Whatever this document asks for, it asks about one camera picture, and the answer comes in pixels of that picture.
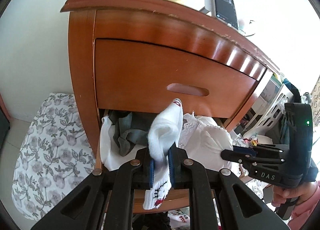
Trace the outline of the person's right hand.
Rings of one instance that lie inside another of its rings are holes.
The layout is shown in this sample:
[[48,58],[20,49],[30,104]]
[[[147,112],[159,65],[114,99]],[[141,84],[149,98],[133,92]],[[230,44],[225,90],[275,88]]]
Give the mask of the person's right hand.
[[305,182],[295,189],[285,189],[278,186],[273,186],[272,206],[279,207],[284,204],[287,199],[297,198],[296,205],[310,199],[318,188],[317,181]]

